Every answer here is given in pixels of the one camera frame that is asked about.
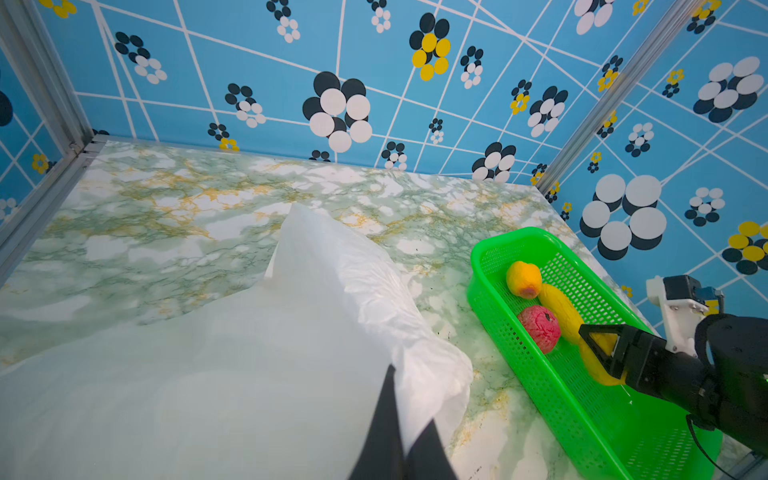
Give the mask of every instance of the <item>blue wallpaper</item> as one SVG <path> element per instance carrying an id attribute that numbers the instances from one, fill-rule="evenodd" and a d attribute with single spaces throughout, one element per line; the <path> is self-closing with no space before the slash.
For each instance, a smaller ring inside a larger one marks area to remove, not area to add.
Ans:
<path id="1" fill-rule="evenodd" d="M 91 127 L 531 184 L 660 0 L 39 0 Z"/>
<path id="2" fill-rule="evenodd" d="M 723 289 L 730 313 L 768 310 L 766 25 L 765 0 L 703 2 L 548 194 L 657 325 L 656 275 Z"/>
<path id="3" fill-rule="evenodd" d="M 0 227 L 60 160 L 45 119 L 0 48 Z"/>

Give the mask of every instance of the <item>basket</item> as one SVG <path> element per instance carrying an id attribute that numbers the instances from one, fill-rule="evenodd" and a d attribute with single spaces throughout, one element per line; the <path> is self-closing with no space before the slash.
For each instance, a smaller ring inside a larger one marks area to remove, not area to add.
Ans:
<path id="1" fill-rule="evenodd" d="M 506 272 L 534 263 L 545 283 L 574 304 L 585 323 L 626 323 L 650 331 L 575 253 L 554 235 L 527 227 L 489 238 L 472 250 L 467 297 L 485 330 L 520 379 L 549 428 L 585 478 L 706 480 L 714 466 L 701 454 L 680 407 L 626 386 L 602 386 L 587 373 L 578 347 L 561 339 L 541 353 L 517 315 L 538 300 L 509 292 Z M 720 431 L 697 429 L 716 458 Z"/>

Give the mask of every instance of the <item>marble tabletop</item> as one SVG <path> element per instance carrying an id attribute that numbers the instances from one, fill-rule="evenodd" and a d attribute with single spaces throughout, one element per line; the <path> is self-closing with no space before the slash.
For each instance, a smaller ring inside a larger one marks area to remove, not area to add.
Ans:
<path id="1" fill-rule="evenodd" d="M 472 247 L 533 226 L 632 306 L 533 187 L 110 141 L 0 289 L 2 366 L 252 286 L 294 202 L 382 246 L 433 331 L 469 356 L 447 448 L 461 480 L 580 478 L 466 299 Z"/>

